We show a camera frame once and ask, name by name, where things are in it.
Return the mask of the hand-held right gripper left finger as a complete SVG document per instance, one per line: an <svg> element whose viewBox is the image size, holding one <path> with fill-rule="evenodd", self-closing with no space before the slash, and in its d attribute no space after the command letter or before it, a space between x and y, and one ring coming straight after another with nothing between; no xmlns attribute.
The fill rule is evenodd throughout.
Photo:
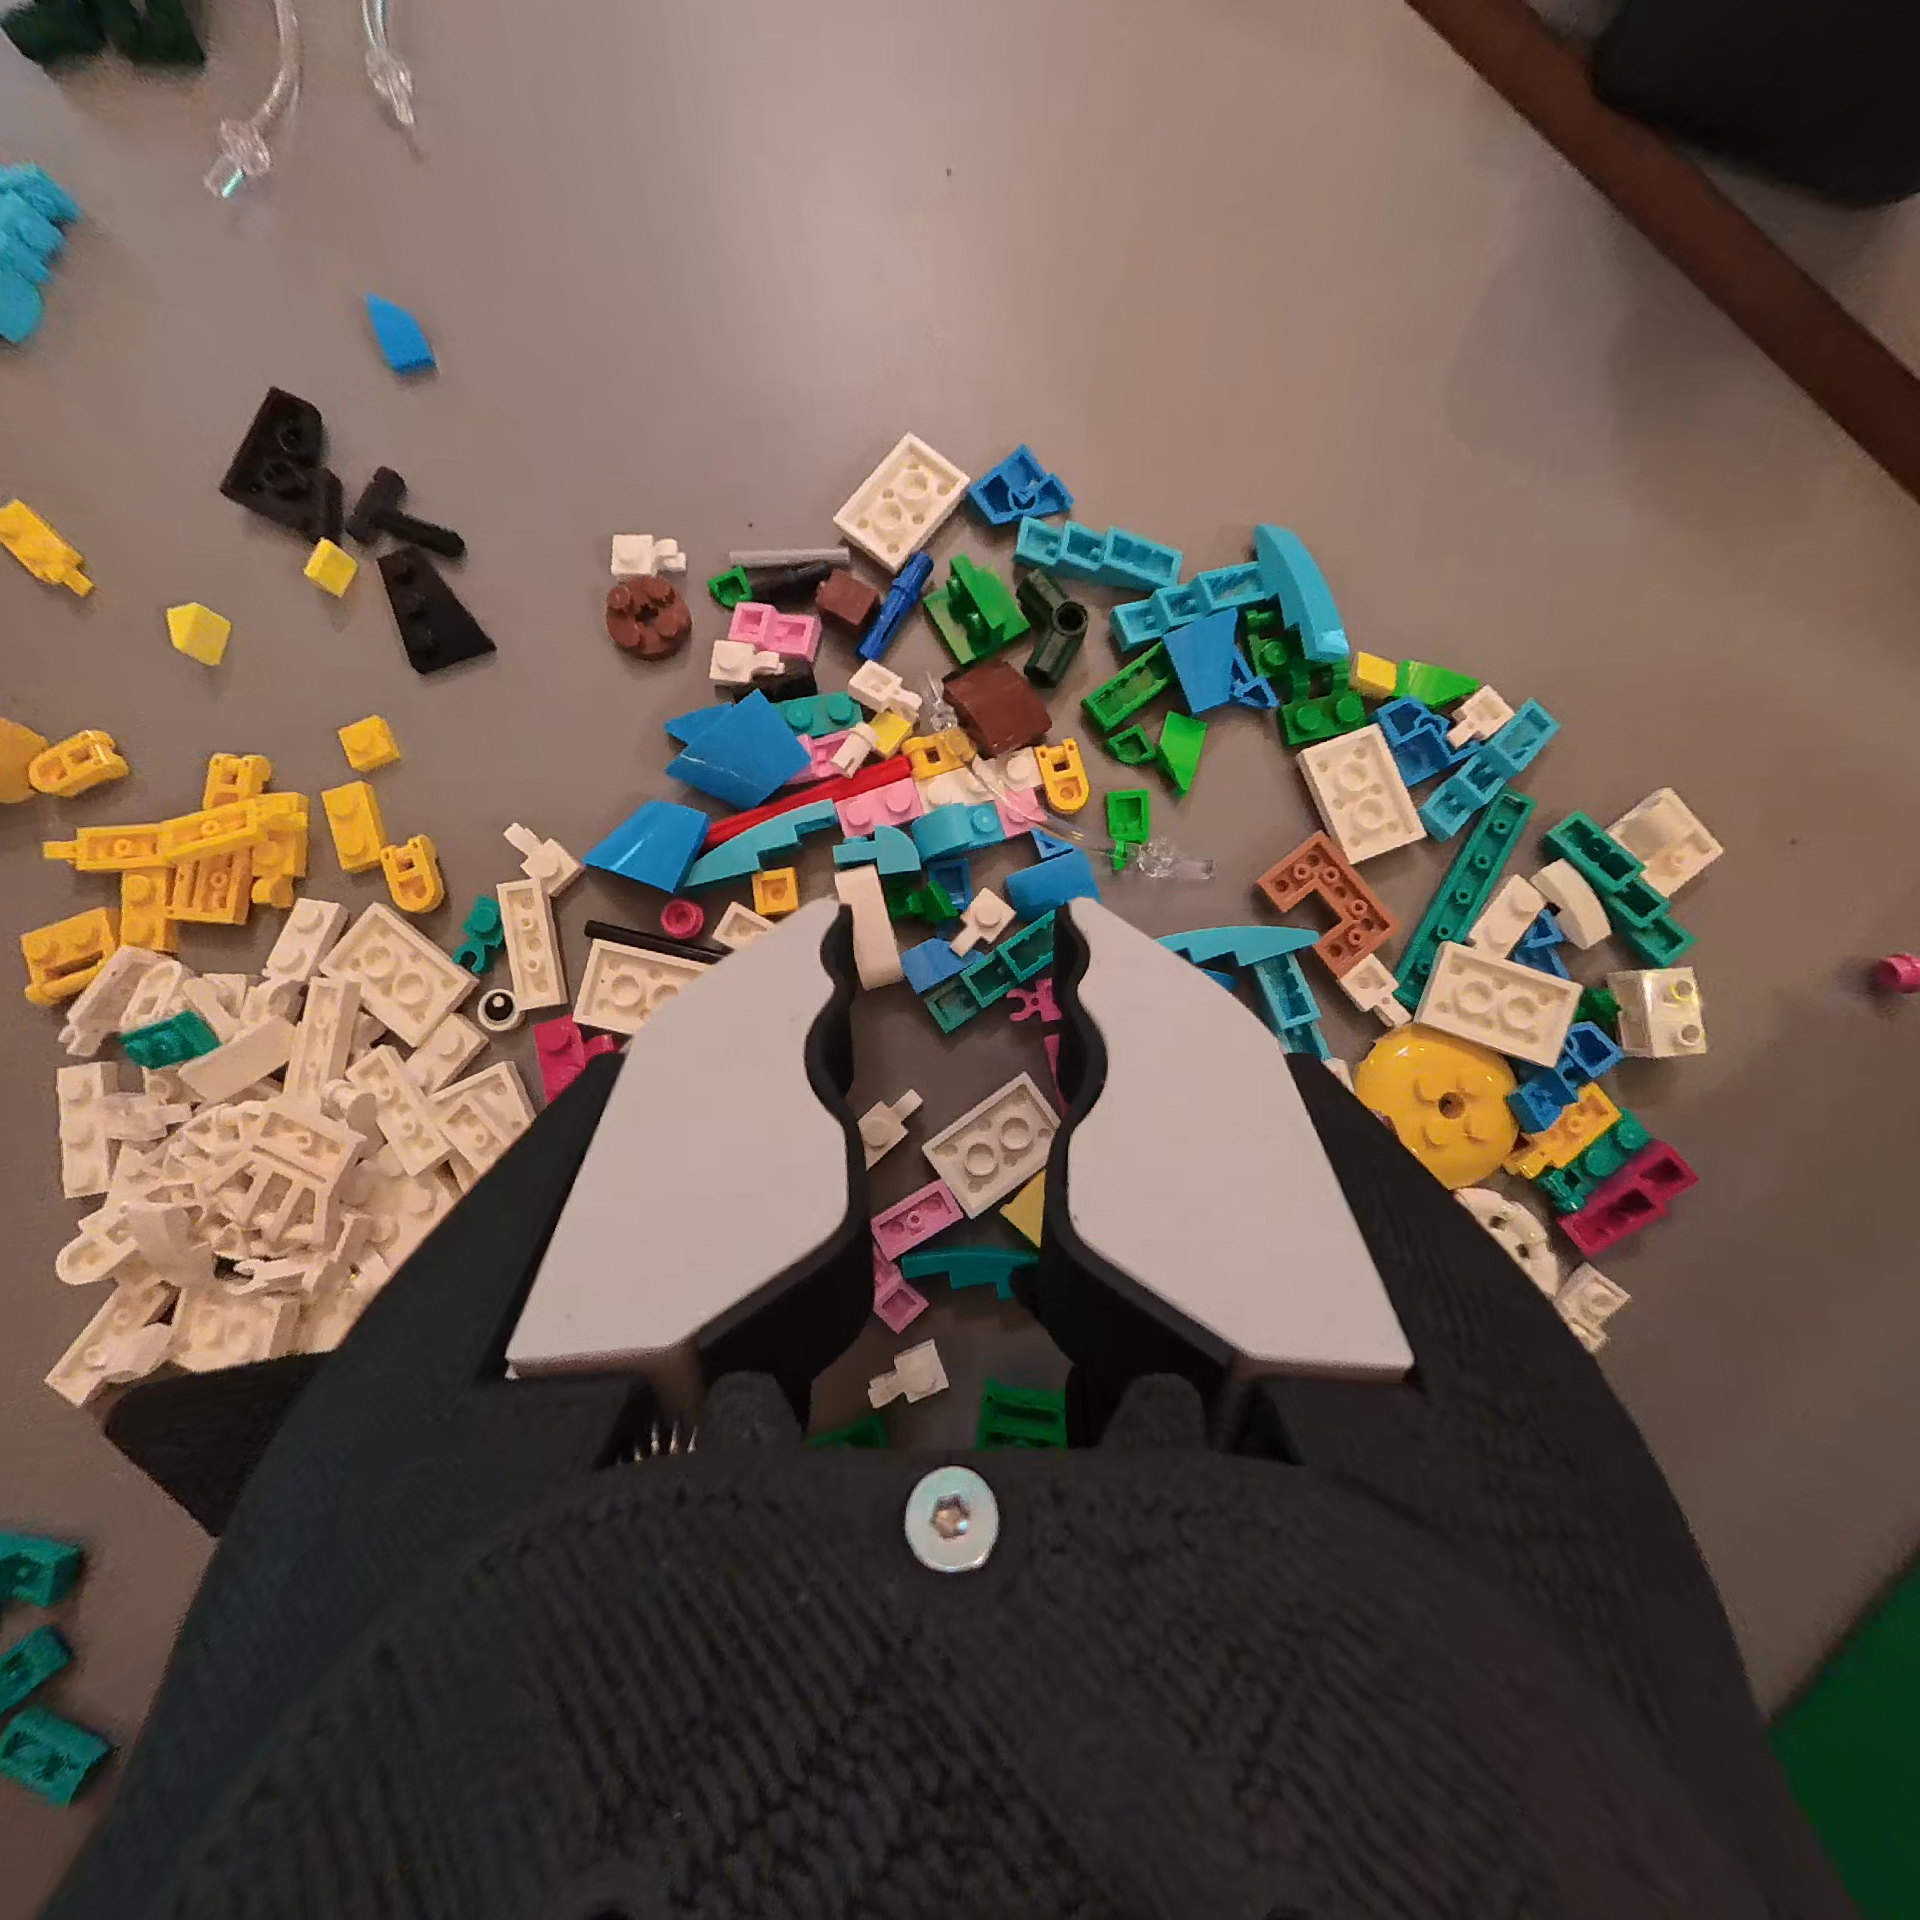
<svg viewBox="0 0 1920 1920"><path fill-rule="evenodd" d="M851 912L818 901L650 1018L508 1342L517 1375L637 1373L700 1404L765 1373L810 1402L874 1309L854 988Z"/></svg>

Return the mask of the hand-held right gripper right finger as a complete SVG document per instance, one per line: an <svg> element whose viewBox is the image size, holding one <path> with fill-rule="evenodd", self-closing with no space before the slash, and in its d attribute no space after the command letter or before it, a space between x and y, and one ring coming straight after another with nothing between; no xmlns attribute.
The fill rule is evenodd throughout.
<svg viewBox="0 0 1920 1920"><path fill-rule="evenodd" d="M1101 1399L1178 1375L1207 1404L1412 1365L1292 1059L1199 967L1078 898L1053 931L1065 1099L1041 1320Z"/></svg>

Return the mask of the brown corner brick plate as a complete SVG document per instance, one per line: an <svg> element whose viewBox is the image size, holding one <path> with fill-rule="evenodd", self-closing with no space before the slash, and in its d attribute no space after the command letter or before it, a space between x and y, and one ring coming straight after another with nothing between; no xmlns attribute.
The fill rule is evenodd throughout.
<svg viewBox="0 0 1920 1920"><path fill-rule="evenodd" d="M1305 901L1317 901L1330 912L1332 924L1313 950L1332 976L1347 976L1377 958L1401 931L1401 922L1323 829L1307 834L1257 875L1255 891L1277 912Z"/></svg>

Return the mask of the pile of mixed toy bricks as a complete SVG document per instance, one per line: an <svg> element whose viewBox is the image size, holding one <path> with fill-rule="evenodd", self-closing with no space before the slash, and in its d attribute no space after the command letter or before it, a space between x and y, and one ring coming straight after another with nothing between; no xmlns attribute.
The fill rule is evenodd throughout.
<svg viewBox="0 0 1920 1920"><path fill-rule="evenodd" d="M1194 787L1209 719L1276 716L1318 831L1398 919L1377 958L1332 976L1313 950L1317 901L1253 925L1171 933L1161 946L1242 1000L1292 1059L1317 1061L1476 1215L1591 1352L1626 1291L1561 1267L1535 1213L1490 1187L1531 1182L1574 1252L1666 1215L1691 1165L1604 1091L1621 1061L1705 1052L1673 896L1722 853L1663 788L1602 827L1570 811L1542 829L1546 863L1511 871L1530 831L1530 766L1558 725L1446 664L1353 647L1307 544L1260 523L1246 560L1189 573L1183 556L1073 514L1073 492L1029 446L975 479L902 437L835 517L825 554L735 558L709 586L727 611L710 683L677 716L671 779L725 814L650 803L590 863L671 893L663 928L702 924L684 893L748 882L755 914L801 903L789 871L806 831L836 824L836 891L865 938L861 979L902 980L953 1034L1053 988L1053 931L1098 901L1093 862L1154 878L1209 875L1151 831L1150 797L1118 787L1103 834L1082 740L1050 700L1078 658L1087 589L1108 607L1118 667L1078 718L1118 763Z"/></svg>

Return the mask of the pile of white toy bricks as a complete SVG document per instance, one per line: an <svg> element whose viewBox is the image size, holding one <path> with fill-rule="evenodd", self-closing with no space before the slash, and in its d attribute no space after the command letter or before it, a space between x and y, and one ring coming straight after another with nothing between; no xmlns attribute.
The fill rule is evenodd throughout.
<svg viewBox="0 0 1920 1920"><path fill-rule="evenodd" d="M550 1101L697 976L702 952L615 935L572 992L549 890L570 862L517 824L509 843L523 875L475 903L458 950L394 906L314 896L252 976L110 944L107 914L25 941L90 959L55 1074L61 1194L90 1211L55 1277L103 1300L43 1379L61 1404L339 1349L538 1116L491 1040L545 1012Z"/></svg>

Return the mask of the pile of yellow toy bricks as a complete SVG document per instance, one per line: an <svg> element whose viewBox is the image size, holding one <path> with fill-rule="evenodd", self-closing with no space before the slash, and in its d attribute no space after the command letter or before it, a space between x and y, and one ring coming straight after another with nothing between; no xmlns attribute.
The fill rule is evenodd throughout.
<svg viewBox="0 0 1920 1920"><path fill-rule="evenodd" d="M321 815L341 871L380 872L402 914L438 910L446 887L434 842L420 831L394 839L369 779L401 758L394 727L365 716L339 739L354 779L321 792ZM196 806L157 822L94 822L41 843L43 856L73 872L115 878L119 903L21 933L25 998L70 1000L119 952L169 956L180 925L237 928L260 906L292 912L309 867L311 805L271 779L266 754L215 751Z"/></svg>

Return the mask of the black toy brick pin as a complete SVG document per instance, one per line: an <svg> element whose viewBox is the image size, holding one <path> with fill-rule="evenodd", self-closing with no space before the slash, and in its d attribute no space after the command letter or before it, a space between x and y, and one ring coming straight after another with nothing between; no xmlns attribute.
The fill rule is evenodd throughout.
<svg viewBox="0 0 1920 1920"><path fill-rule="evenodd" d="M410 514L405 510L405 492L405 479L395 469L373 469L371 479L342 522L348 538L356 544L394 539L398 544L418 547L441 560L463 560L463 538L441 523Z"/></svg>

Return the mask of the pile of teal brick plates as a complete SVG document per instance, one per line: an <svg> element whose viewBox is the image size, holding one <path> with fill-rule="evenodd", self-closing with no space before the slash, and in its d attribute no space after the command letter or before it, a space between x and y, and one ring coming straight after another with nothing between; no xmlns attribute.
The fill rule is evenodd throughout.
<svg viewBox="0 0 1920 1920"><path fill-rule="evenodd" d="M50 1808L73 1806L111 1755L111 1741L53 1711L43 1695L73 1663L55 1612L73 1597L85 1550L25 1532L2 1533L2 1606L36 1622L2 1646L2 1778Z"/></svg>

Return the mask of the large black wedge brick plate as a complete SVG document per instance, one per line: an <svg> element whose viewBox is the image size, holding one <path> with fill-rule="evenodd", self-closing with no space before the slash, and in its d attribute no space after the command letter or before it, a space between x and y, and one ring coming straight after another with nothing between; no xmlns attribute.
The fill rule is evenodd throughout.
<svg viewBox="0 0 1920 1920"><path fill-rule="evenodd" d="M219 494L237 507L305 538L309 488L327 467L321 406L284 389L267 389L233 453Z"/></svg>

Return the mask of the green storage bin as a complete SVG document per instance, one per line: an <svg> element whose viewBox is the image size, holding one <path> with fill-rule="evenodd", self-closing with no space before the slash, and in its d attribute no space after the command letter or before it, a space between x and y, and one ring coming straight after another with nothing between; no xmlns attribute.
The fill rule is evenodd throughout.
<svg viewBox="0 0 1920 1920"><path fill-rule="evenodd" d="M1799 1808L1863 1915L1917 1915L1917 1566L1771 1723Z"/></svg>

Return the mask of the yellow clip brick plate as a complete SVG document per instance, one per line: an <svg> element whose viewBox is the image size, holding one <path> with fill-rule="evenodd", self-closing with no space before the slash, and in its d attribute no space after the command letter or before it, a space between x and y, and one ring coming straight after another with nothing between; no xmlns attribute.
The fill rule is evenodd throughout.
<svg viewBox="0 0 1920 1920"><path fill-rule="evenodd" d="M85 572L83 554L67 542L22 499L11 499L0 511L2 548L36 582L90 597L94 580Z"/></svg>

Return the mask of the pile of azure toy bricks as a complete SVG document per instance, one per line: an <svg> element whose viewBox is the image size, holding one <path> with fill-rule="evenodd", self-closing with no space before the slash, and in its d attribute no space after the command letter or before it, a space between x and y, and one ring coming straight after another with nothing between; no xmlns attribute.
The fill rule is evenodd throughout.
<svg viewBox="0 0 1920 1920"><path fill-rule="evenodd" d="M67 229L81 216L81 205L38 165L2 166L5 346L22 346L34 335L43 314L41 287L65 252Z"/></svg>

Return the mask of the pile of dark green bricks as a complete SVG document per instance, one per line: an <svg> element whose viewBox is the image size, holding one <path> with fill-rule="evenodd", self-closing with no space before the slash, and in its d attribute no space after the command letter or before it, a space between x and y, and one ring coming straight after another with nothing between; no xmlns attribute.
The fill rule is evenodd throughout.
<svg viewBox="0 0 1920 1920"><path fill-rule="evenodd" d="M50 74L105 50L154 69L204 69L205 61L198 7L187 2L5 2L2 34Z"/></svg>

